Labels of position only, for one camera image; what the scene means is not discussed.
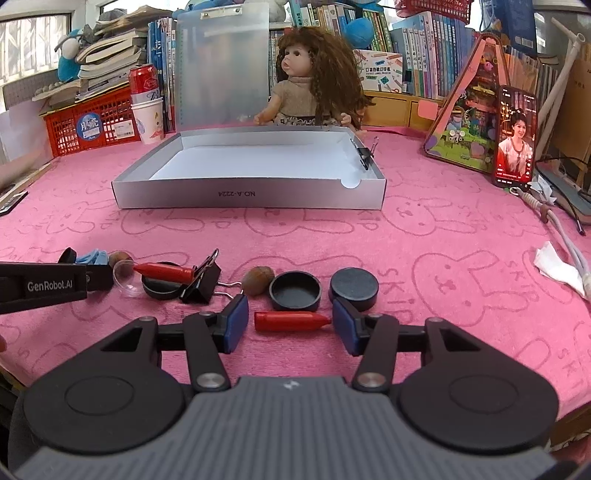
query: pink towel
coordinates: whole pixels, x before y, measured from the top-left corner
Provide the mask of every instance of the pink towel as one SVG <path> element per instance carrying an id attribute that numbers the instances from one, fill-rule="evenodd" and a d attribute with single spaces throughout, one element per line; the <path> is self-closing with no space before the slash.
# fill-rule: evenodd
<path id="1" fill-rule="evenodd" d="M 560 414 L 589 400 L 591 321 L 574 292 L 542 277 L 535 249 L 558 236 L 519 198 L 482 174 L 425 158 L 421 142 L 377 133 L 376 162 L 388 179 L 381 212 L 307 209 L 117 208 L 110 182 L 149 147 L 139 143 L 85 151 L 56 161 L 29 196 L 0 220 L 0 260 L 57 261 L 66 247 L 126 250 L 145 261 L 200 264 L 215 248 L 222 281 L 256 265 L 277 273 L 306 270 L 323 286 L 320 312 L 330 315 L 326 288 L 343 267 L 362 267 L 380 282 L 375 312 L 402 323 L 441 316 L 548 378 Z M 589 238 L 558 213 L 569 235 L 591 257 Z M 227 300 L 215 297 L 209 310 Z M 125 299 L 113 289 L 85 301 L 0 317 L 8 351 L 0 362 L 30 383 L 135 317 L 180 322 L 199 306 Z M 351 358 L 330 326 L 313 333 L 268 334 L 251 322 L 235 353 L 223 361 L 241 375 L 344 375 Z M 163 367 L 187 381 L 183 353 L 164 355 Z M 419 367 L 418 355 L 399 355 L 395 380 Z"/>

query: doll hair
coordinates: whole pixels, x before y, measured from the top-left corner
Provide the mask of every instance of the doll hair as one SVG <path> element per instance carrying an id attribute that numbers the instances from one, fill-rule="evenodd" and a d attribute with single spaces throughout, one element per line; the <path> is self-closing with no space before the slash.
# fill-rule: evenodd
<path id="1" fill-rule="evenodd" d="M 363 94 L 351 46 L 342 37 L 319 27 L 292 28 L 278 42 L 275 65 L 278 82 L 287 80 L 281 68 L 285 49 L 298 43 L 308 47 L 312 62 L 310 92 L 316 99 L 316 125 L 321 124 L 324 112 L 333 116 L 346 113 L 351 116 L 353 126 L 361 128 L 357 111 L 373 103 Z"/>

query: red crayon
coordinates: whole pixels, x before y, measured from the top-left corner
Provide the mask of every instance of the red crayon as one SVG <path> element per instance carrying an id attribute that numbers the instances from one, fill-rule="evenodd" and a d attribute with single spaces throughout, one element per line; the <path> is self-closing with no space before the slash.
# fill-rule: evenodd
<path id="1" fill-rule="evenodd" d="M 146 278 L 171 281 L 189 285 L 193 281 L 194 267 L 176 267 L 162 263 L 140 263 L 134 265 L 134 270 Z"/>
<path id="2" fill-rule="evenodd" d="M 255 312 L 255 329 L 259 332 L 303 332 L 329 323 L 328 318 L 313 312 Z"/>

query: red plastic basket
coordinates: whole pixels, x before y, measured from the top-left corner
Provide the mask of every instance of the red plastic basket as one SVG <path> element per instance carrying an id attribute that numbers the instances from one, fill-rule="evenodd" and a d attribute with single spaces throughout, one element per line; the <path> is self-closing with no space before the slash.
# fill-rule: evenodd
<path id="1" fill-rule="evenodd" d="M 406 18 L 421 12 L 432 12 L 470 23 L 472 0 L 396 0 L 394 8 L 399 17 Z"/>
<path id="2" fill-rule="evenodd" d="M 55 157 L 139 140 L 129 86 L 44 117 Z M 133 135 L 129 121 L 133 125 Z"/>

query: window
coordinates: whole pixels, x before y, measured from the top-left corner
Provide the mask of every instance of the window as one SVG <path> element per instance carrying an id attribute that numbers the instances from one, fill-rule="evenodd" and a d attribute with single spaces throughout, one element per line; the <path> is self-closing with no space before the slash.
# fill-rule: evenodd
<path id="1" fill-rule="evenodd" d="M 57 68 L 54 48 L 70 31 L 70 15 L 47 15 L 0 22 L 0 86 Z"/>
<path id="2" fill-rule="evenodd" d="M 161 8 L 162 10 L 172 10 L 174 12 L 177 8 L 185 8 L 188 2 L 189 0 L 115 0 L 103 5 L 100 8 L 100 13 L 108 12 L 115 8 L 122 8 L 130 14 L 144 5 Z"/>

